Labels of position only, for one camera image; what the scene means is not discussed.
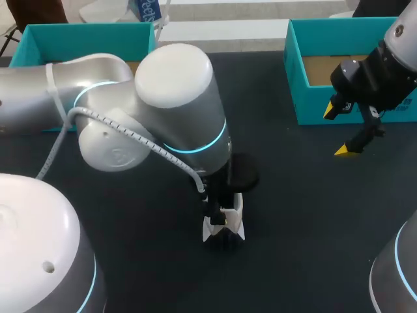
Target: black table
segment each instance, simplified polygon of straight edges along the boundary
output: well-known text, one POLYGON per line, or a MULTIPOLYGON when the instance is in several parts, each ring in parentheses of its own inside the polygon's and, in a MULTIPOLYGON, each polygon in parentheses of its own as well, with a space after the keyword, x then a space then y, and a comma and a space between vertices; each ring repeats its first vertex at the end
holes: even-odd
MULTIPOLYGON (((157 155, 102 173, 69 135, 46 182, 78 212, 106 274, 108 313, 373 312, 373 259, 415 210, 417 125, 390 124, 358 158, 358 125, 300 127, 281 52, 211 54, 235 151, 261 174, 244 196, 246 243, 201 243, 199 200, 157 155)), ((0 139, 0 172, 34 177, 56 134, 0 139)))

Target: cable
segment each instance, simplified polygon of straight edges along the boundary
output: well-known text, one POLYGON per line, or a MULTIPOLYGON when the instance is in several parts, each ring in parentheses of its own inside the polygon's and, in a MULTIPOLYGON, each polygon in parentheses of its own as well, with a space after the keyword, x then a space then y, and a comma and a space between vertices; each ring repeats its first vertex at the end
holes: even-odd
POLYGON ((63 125, 57 139, 55 140, 55 143, 52 146, 52 149, 48 157, 46 158, 46 161, 42 169, 40 170, 39 174, 36 176, 36 179, 43 180, 43 178, 45 177, 46 173, 48 172, 49 168, 52 165, 53 160, 57 156, 57 153, 58 153, 59 148, 61 147, 61 144, 64 142, 65 135, 68 132, 69 128, 70 128, 70 125, 69 126, 67 124, 63 125))
MULTIPOLYGON (((100 123, 103 123, 107 125, 108 127, 116 130, 117 132, 132 138, 133 140, 146 145, 150 150, 154 151, 161 157, 165 158, 166 160, 170 161, 172 164, 178 166, 180 169, 185 171, 189 176, 191 176, 194 181, 195 185, 197 186, 197 190, 199 193, 205 192, 204 184, 200 178, 200 176, 197 174, 196 171, 194 171, 191 167, 189 167, 187 164, 185 164, 183 161, 166 151, 165 149, 161 148, 159 145, 156 145, 154 142, 146 139, 145 137, 135 133, 134 131, 123 127, 122 125, 118 124, 117 122, 109 119, 108 117, 102 116, 92 110, 89 110, 87 108, 72 108, 68 113, 68 120, 73 121, 75 116, 77 115, 84 115, 88 118, 94 119, 95 121, 98 121, 100 123)), ((49 167, 51 166, 54 158, 56 157, 56 154, 58 152, 59 147, 61 146, 65 134, 68 130, 67 126, 64 126, 61 129, 61 132, 58 135, 58 138, 56 139, 55 143, 53 144, 52 150, 48 155, 48 158, 46 159, 45 165, 42 167, 40 173, 37 175, 37 179, 42 179, 43 176, 45 176, 46 172, 49 170, 49 167)))
POLYGON ((156 36, 155 36, 156 42, 159 41, 159 37, 161 36, 162 28, 164 27, 165 20, 167 19, 167 16, 168 16, 168 10, 169 10, 170 4, 171 4, 171 0, 167 0, 167 3, 165 4, 165 7, 164 7, 164 12, 162 13, 161 21, 158 26, 158 30, 156 32, 156 36))
POLYGON ((48 63, 45 66, 45 70, 46 70, 46 80, 48 82, 48 93, 51 95, 59 115, 61 116, 61 119, 63 120, 63 127, 61 129, 61 132, 59 133, 55 143, 52 146, 52 149, 48 155, 48 157, 46 158, 46 161, 42 167, 42 169, 40 170, 39 174, 36 176, 36 179, 40 179, 43 180, 43 178, 45 177, 46 173, 48 172, 49 168, 51 167, 51 164, 53 162, 53 160, 55 159, 58 150, 61 146, 61 144, 64 142, 66 133, 68 131, 68 129, 71 127, 71 122, 69 121, 66 113, 65 113, 65 109, 63 106, 63 103, 61 102, 61 99, 59 98, 59 93, 58 93, 58 89, 56 87, 55 84, 55 79, 53 77, 53 71, 52 71, 52 63, 48 63))

